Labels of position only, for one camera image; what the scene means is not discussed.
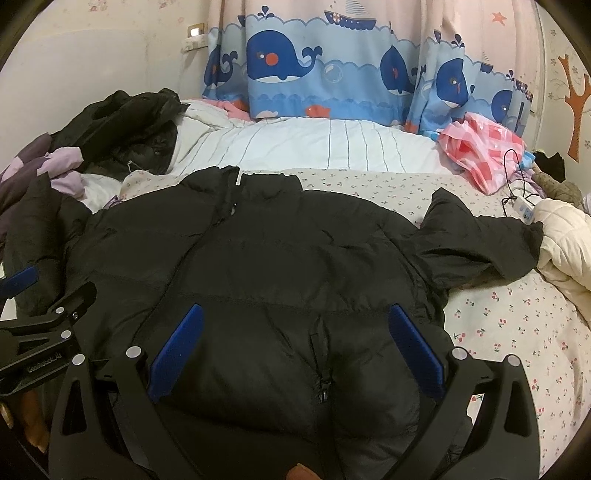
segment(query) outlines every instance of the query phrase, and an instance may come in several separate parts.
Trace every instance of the black clothing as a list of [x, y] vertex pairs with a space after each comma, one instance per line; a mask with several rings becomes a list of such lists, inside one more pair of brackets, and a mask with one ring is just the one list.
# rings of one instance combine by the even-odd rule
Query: black clothing
[[554, 180], [559, 182], [566, 180], [564, 159], [559, 153], [555, 153], [551, 157], [547, 157], [543, 152], [536, 152], [535, 164], [539, 166], [541, 171], [550, 175]]
[[[482, 273], [526, 275], [541, 224], [475, 218], [439, 189], [417, 229], [366, 200], [302, 191], [294, 176], [235, 186], [237, 175], [208, 168], [95, 215], [40, 177], [5, 251], [8, 274], [41, 270], [18, 312], [44, 313], [93, 281], [96, 302], [75, 325], [84, 353], [140, 345], [152, 361], [154, 338], [168, 338], [197, 303], [204, 334], [158, 411], [205, 478], [277, 480], [300, 462], [324, 480], [379, 480], [419, 415], [417, 385], [388, 333], [390, 305], [444, 354], [449, 289]], [[324, 377], [328, 408], [318, 401]]]
[[172, 90], [130, 97], [119, 90], [93, 103], [52, 135], [51, 152], [80, 147], [77, 169], [123, 180], [134, 170], [166, 173], [177, 140], [176, 116], [187, 109]]

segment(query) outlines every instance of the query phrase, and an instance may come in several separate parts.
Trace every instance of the black cable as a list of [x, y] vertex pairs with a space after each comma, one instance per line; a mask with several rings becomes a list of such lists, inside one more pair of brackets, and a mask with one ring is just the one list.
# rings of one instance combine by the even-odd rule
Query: black cable
[[[505, 155], [503, 156], [503, 167], [505, 168], [505, 180], [507, 181], [507, 187], [509, 188], [509, 193], [511, 194], [510, 196], [501, 199], [501, 206], [503, 207], [503, 213], [505, 214], [505, 216], [508, 216], [507, 211], [505, 209], [505, 206], [507, 205], [507, 203], [509, 203], [509, 201], [511, 201], [511, 200], [517, 200], [517, 196], [515, 195], [515, 193], [513, 193], [513, 190], [511, 189], [511, 184], [509, 182], [509, 174], [507, 173], [507, 154], [509, 152], [513, 152], [515, 154], [515, 158], [517, 159], [517, 166], [519, 167], [519, 171], [521, 172], [521, 179], [523, 180], [523, 195], [525, 195], [527, 193], [527, 182], [525, 181], [525, 173], [523, 172], [523, 168], [521, 168], [521, 162], [519, 162], [519, 155], [517, 154], [517, 152], [513, 148], [510, 148], [509, 150], [507, 150], [505, 152]], [[527, 197], [525, 197], [525, 200], [527, 200], [528, 198], [530, 198], [531, 196], [534, 196], [534, 195], [538, 195], [538, 194], [537, 193], [530, 193]]]

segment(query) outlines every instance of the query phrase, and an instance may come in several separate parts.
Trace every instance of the blue whale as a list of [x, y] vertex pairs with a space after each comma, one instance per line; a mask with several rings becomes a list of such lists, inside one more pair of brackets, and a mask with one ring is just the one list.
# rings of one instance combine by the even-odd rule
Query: blue whale
[[[463, 68], [464, 59], [453, 59], [441, 65], [437, 72], [437, 96], [451, 108], [465, 105], [470, 98]], [[471, 85], [470, 93], [473, 92], [474, 85]]]
[[495, 93], [491, 103], [492, 117], [495, 122], [500, 124], [505, 119], [511, 100], [513, 100], [513, 92], [510, 90], [501, 90]]
[[278, 83], [302, 78], [312, 71], [322, 47], [304, 48], [303, 57], [312, 62], [300, 64], [296, 48], [289, 38], [276, 30], [264, 30], [253, 35], [246, 44], [246, 71], [249, 78], [266, 83]]
[[382, 57], [379, 65], [382, 81], [386, 88], [395, 95], [414, 93], [414, 83], [408, 77], [406, 63], [396, 47], [392, 46]]
[[209, 60], [207, 61], [207, 66], [205, 67], [205, 76], [203, 81], [205, 82], [205, 86], [211, 89], [217, 88], [220, 83], [226, 83], [232, 77], [232, 73], [234, 72], [233, 61], [238, 58], [238, 52], [236, 52], [236, 50], [233, 50], [230, 52], [230, 54], [225, 53], [222, 57], [222, 63], [227, 63], [230, 65], [230, 69], [227, 72], [223, 72], [220, 63], [221, 52], [221, 45], [218, 45], [216, 48], [214, 48], [209, 54]]

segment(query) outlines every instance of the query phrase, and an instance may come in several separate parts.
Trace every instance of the tree wall decal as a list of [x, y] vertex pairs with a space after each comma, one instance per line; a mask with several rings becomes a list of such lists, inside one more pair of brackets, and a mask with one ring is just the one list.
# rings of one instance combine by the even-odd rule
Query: tree wall decal
[[579, 161], [579, 142], [581, 133], [581, 120], [583, 119], [583, 110], [587, 99], [591, 96], [591, 81], [589, 75], [584, 74], [585, 90], [582, 95], [578, 95], [574, 89], [573, 81], [570, 75], [569, 55], [565, 54], [564, 58], [558, 57], [562, 68], [566, 74], [566, 79], [569, 83], [569, 95], [564, 97], [564, 102], [572, 109], [574, 115], [573, 136], [570, 141], [569, 157], [575, 161]]

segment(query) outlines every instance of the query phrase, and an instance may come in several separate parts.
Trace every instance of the curtain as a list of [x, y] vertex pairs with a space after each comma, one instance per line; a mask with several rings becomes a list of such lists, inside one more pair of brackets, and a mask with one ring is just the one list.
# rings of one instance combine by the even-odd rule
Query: curtain
[[475, 112], [522, 135], [536, 14], [532, 0], [212, 0], [203, 95], [253, 118], [426, 135]]

